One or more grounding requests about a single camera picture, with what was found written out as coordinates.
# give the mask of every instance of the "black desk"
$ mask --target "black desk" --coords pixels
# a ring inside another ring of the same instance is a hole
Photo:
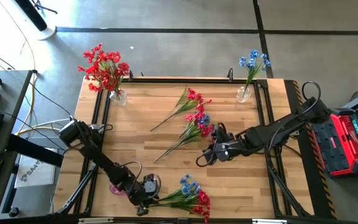
[[[0,157],[4,159],[0,177],[0,206],[10,176],[14,170],[18,152],[36,159],[45,157],[45,153],[47,156],[49,156],[50,153],[53,153],[55,154],[52,155],[52,157],[55,156],[54,159],[62,160],[61,155],[50,152],[47,149],[25,141],[19,137],[12,136],[11,134],[14,123],[16,122],[16,116],[19,114],[27,87],[29,86],[31,76],[31,71],[0,71],[0,78],[3,82],[0,86],[0,111],[13,115],[9,116],[5,114],[4,122],[0,130]],[[10,194],[8,197],[13,199],[14,194]]]
[[[0,86],[0,110],[10,113],[14,116],[19,114],[21,104],[24,99],[25,92],[31,78],[30,71],[7,70],[0,71],[0,78],[3,84]],[[15,118],[5,115],[4,124],[0,130],[0,152],[5,150]],[[4,159],[4,167],[0,178],[0,204],[5,193],[6,185],[12,173],[17,153],[5,152],[0,155]]]

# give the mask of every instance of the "desk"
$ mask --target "desk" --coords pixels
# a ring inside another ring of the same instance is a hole
[[[0,110],[17,116],[24,99],[24,94],[30,81],[31,71],[7,70],[0,71],[3,84],[0,86]],[[4,123],[0,130],[0,152],[5,150],[11,134],[15,118],[5,115]],[[12,173],[12,168],[17,156],[16,152],[5,152],[0,155],[4,159],[4,165],[0,177],[0,204],[5,193],[6,185]]]
[[[271,79],[267,80],[267,83],[274,118],[278,119],[290,113],[284,80]],[[75,112],[75,116],[86,123],[92,120],[96,101],[96,93],[89,91],[88,84],[88,81],[84,80]],[[202,140],[181,147],[153,164],[183,130],[186,124],[183,118],[185,113],[161,125],[152,133],[149,130],[166,117],[184,86],[183,83],[164,82],[123,83],[122,89],[128,95],[127,105],[109,105],[107,124],[113,125],[114,129],[106,132],[103,152],[114,162],[121,164],[135,159],[140,161],[144,167],[141,177],[151,172],[161,176],[160,197],[179,188],[180,177],[185,174],[193,175],[211,196],[211,218],[273,218],[269,180],[265,159],[261,155],[238,156],[229,162],[218,161],[213,166],[200,168],[196,166],[195,159],[208,145],[207,140]],[[213,100],[205,106],[206,113],[211,115],[212,122],[223,122],[228,131],[238,133],[245,128],[259,125],[253,90],[245,103],[237,103],[236,92],[240,84],[192,83],[188,86],[202,93],[206,99]],[[107,93],[104,92],[101,102],[105,102],[106,97]],[[101,122],[103,111],[102,103],[97,114],[98,123]],[[288,145],[299,150],[294,140],[289,140]],[[308,212],[314,213],[302,159],[284,148],[282,160],[289,189]],[[79,152],[66,153],[53,199],[55,208],[61,207],[76,188],[80,181],[82,163],[83,157]],[[138,169],[136,166],[129,168],[135,173]],[[105,174],[101,170],[98,174],[91,216],[134,217],[135,208],[126,196],[113,195],[109,191],[109,181]],[[87,194],[86,189],[81,211],[85,207]],[[282,195],[279,193],[278,197],[280,208],[283,210]],[[181,210],[153,208],[147,217],[195,216]]]

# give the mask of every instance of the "yellow cable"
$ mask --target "yellow cable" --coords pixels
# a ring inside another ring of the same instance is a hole
[[[23,134],[23,133],[26,133],[28,131],[32,131],[34,129],[51,129],[51,130],[55,130],[55,131],[59,131],[59,129],[55,129],[55,128],[51,128],[51,127],[46,127],[46,126],[39,126],[39,127],[35,127],[35,128],[27,128],[25,130],[22,130],[22,131],[19,131],[17,133],[15,133],[15,135],[20,135],[20,134]]]
[[[31,89],[31,105],[30,105],[30,109],[29,109],[29,112],[27,113],[27,116],[25,117],[24,119],[24,122],[27,122],[27,119],[29,118],[31,112],[32,112],[32,108],[33,108],[33,105],[34,105],[34,85],[35,85],[35,81],[37,80],[37,75],[33,74],[33,77],[32,77],[32,89]],[[15,135],[18,135],[18,133],[20,133],[22,131],[24,127],[24,123],[22,123],[22,126],[20,126],[18,132],[15,133]]]

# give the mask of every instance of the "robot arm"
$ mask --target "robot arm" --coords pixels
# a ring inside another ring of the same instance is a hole
[[[98,129],[71,118],[71,121],[59,131],[59,136],[67,146],[73,141],[80,140],[84,145],[79,150],[81,155],[105,171],[110,183],[118,190],[124,191],[132,204],[140,205],[141,211],[138,209],[138,215],[147,212],[143,210],[144,207],[157,203],[155,199],[158,198],[158,184],[154,175],[146,175],[143,182],[138,182],[139,175],[134,175],[126,166],[110,160],[98,147],[98,143],[103,141]]]
[[[279,178],[277,170],[270,159],[270,149],[276,146],[283,146],[292,132],[300,130],[308,123],[327,121],[330,114],[331,110],[327,109],[321,100],[316,100],[312,97],[307,99],[294,113],[288,114],[269,125],[251,127],[235,136],[227,133],[224,125],[220,123],[213,133],[215,143],[209,145],[208,149],[203,150],[203,156],[207,161],[206,165],[203,166],[213,165],[218,159],[221,162],[230,161],[240,154],[249,156],[258,153],[264,148],[269,174],[281,188],[296,213],[299,216],[310,216]]]

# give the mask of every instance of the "flower bouquet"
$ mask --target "flower bouquet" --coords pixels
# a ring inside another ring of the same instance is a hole
[[[201,103],[196,106],[198,112],[196,112],[194,115],[186,115],[185,118],[187,121],[189,121],[189,123],[186,125],[183,132],[179,135],[178,140],[158,159],[156,159],[154,161],[155,163],[163,156],[166,156],[171,153],[177,147],[197,141],[199,140],[199,138],[205,138],[209,136],[209,134],[211,134],[213,130],[213,125],[209,124],[209,122],[211,121],[209,115],[204,114],[204,104],[205,102],[203,102],[203,100],[201,99]]]
[[[241,57],[239,59],[240,67],[245,67],[247,73],[246,85],[241,87],[238,90],[238,94],[237,94],[237,101],[240,103],[245,102],[245,100],[247,100],[250,97],[250,90],[248,89],[248,86],[251,83],[251,81],[256,77],[256,75],[261,70],[266,71],[266,68],[270,66],[270,61],[267,59],[267,55],[262,54],[260,56],[260,58],[263,59],[264,61],[263,64],[257,63],[258,56],[259,56],[259,52],[257,50],[251,50],[249,52],[248,62],[247,62],[247,58],[245,57]]]
[[[158,204],[151,204],[150,207],[179,208],[202,216],[205,223],[207,223],[211,210],[211,201],[195,180],[190,183],[190,178],[191,176],[188,174],[181,178],[180,189],[165,198],[157,200]]]
[[[91,51],[84,52],[84,58],[92,66],[83,68],[78,66],[79,72],[85,72],[86,80],[96,80],[99,85],[89,84],[89,89],[101,91],[103,88],[111,91],[110,98],[119,105],[126,102],[126,94],[119,88],[124,76],[129,74],[129,66],[125,62],[119,63],[121,56],[119,52],[104,53],[101,50],[102,44],[92,48]]]
[[[159,127],[161,124],[165,123],[175,115],[178,115],[184,111],[188,111],[196,107],[198,104],[204,103],[204,99],[201,96],[201,93],[196,94],[194,90],[191,88],[187,88],[185,86],[185,90],[181,94],[178,102],[176,103],[173,110],[178,106],[181,105],[175,112],[172,113],[172,111],[168,114],[167,118],[165,118],[160,124],[158,124],[156,127],[152,128],[150,131],[153,131],[157,127]]]

